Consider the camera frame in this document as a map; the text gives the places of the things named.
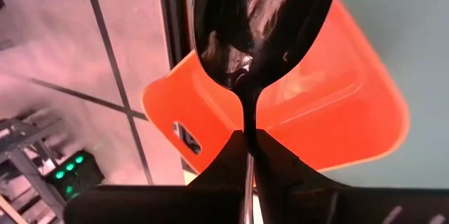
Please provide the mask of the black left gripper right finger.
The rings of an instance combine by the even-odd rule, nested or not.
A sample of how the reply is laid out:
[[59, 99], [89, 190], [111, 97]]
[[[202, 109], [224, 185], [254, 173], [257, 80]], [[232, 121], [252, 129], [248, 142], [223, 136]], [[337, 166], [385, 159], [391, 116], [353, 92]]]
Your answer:
[[255, 182], [264, 224], [449, 224], [449, 190], [345, 185], [261, 129]]

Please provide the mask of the grey metal rack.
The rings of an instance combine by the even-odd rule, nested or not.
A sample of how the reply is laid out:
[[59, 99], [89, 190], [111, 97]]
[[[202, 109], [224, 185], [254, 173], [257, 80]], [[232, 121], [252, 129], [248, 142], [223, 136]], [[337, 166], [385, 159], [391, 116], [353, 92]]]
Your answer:
[[52, 150], [45, 145], [43, 139], [54, 134], [63, 125], [61, 118], [52, 119], [47, 124], [38, 126], [33, 121], [26, 121], [31, 112], [15, 117], [0, 119], [0, 132], [7, 130], [8, 135], [0, 137], [0, 164], [9, 160], [15, 168], [28, 180], [29, 184], [39, 194], [45, 204], [62, 220], [65, 207], [64, 199], [58, 195], [43, 178], [34, 162], [24, 149], [35, 146], [36, 151], [49, 159], [55, 167], [58, 166]]

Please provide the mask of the green table mat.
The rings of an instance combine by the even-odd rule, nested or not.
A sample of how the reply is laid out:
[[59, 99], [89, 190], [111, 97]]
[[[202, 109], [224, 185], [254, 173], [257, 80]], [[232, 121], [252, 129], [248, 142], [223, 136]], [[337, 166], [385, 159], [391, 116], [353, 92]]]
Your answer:
[[449, 0], [342, 3], [406, 101], [410, 128], [383, 158], [318, 172], [351, 186], [449, 189]]

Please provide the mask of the black device with green lights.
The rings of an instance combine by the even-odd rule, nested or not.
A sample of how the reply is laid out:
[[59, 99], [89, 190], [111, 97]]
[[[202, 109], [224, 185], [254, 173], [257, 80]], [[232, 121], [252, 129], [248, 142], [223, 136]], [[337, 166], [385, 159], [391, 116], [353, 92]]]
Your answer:
[[95, 157], [85, 150], [75, 152], [45, 175], [45, 181], [52, 185], [65, 201], [99, 185], [104, 179]]

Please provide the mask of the orange plastic bin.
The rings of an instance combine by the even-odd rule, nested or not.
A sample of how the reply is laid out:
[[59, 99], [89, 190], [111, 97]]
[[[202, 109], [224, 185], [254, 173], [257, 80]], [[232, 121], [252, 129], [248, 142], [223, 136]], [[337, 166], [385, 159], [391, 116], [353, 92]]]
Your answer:
[[[198, 172], [243, 127], [239, 99], [189, 53], [142, 94], [147, 118]], [[257, 127], [317, 171], [383, 158], [406, 139], [408, 105], [342, 0], [313, 46], [257, 102]]]

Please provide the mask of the black spoon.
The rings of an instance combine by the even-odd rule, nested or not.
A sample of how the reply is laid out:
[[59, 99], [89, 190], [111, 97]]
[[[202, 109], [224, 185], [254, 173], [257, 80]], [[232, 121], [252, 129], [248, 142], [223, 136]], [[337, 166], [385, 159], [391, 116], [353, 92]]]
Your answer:
[[253, 224], [257, 100], [305, 57], [332, 1], [192, 0], [192, 36], [201, 66], [243, 108], [248, 150], [241, 224]]

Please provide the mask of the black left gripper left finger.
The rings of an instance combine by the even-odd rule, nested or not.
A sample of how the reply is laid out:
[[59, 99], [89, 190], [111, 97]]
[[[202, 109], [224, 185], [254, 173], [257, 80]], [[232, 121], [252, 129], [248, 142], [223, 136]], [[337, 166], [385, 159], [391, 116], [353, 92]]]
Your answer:
[[99, 185], [75, 196], [65, 224], [243, 224], [246, 142], [234, 131], [188, 185]]

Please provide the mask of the black aluminium table frame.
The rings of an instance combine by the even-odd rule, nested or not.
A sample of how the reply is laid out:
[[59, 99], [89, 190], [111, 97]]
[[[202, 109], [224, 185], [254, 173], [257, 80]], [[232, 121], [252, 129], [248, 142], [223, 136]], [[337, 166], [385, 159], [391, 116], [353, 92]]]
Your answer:
[[164, 34], [170, 68], [173, 69], [191, 50], [189, 0], [161, 0]]

